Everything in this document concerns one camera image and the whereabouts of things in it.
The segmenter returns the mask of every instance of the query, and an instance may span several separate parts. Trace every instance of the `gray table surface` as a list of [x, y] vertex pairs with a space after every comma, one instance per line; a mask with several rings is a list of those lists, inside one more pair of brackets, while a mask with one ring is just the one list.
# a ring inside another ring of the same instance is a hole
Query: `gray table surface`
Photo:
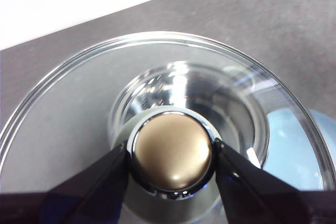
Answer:
[[102, 40], [151, 30], [240, 49], [277, 74], [304, 106], [336, 119], [336, 0], [152, 0], [3, 50], [1, 127], [56, 65]]

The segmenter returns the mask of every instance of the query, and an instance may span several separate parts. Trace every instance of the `clear glass container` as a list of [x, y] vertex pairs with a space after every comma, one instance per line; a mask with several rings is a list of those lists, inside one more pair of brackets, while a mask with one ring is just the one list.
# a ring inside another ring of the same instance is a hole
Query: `clear glass container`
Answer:
[[[200, 113], [298, 189], [335, 188], [327, 144], [274, 74], [220, 42], [157, 31], [90, 47], [35, 86], [1, 133], [1, 192], [51, 189], [107, 153], [133, 115], [165, 104]], [[221, 223], [221, 206], [197, 221]], [[131, 222], [145, 223], [123, 209], [120, 223]]]

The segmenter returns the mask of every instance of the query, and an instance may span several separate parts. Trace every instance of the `gold cap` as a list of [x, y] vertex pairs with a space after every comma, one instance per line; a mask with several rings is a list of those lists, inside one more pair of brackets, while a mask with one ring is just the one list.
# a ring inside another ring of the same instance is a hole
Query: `gold cap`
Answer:
[[164, 190], [181, 190], [207, 172], [211, 141], [191, 116], [162, 114], [140, 129], [134, 154], [149, 183]]

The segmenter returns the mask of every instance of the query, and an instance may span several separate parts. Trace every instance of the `light blue object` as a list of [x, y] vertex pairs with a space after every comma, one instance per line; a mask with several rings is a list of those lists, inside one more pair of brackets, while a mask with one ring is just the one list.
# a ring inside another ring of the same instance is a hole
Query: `light blue object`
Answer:
[[315, 110], [310, 110], [330, 150], [334, 164], [336, 164], [336, 121]]
[[[336, 121], [311, 112], [335, 161]], [[295, 115], [290, 109], [280, 109], [269, 113], [267, 119], [269, 148], [263, 169], [300, 190], [323, 190], [316, 156]]]

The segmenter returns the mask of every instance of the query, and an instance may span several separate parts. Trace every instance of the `gold metallic disc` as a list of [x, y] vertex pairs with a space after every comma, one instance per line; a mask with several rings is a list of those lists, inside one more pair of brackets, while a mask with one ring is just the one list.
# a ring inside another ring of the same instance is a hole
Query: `gold metallic disc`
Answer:
[[194, 118], [162, 114], [140, 129], [134, 154], [148, 182], [160, 189], [181, 190], [206, 173], [211, 141]]

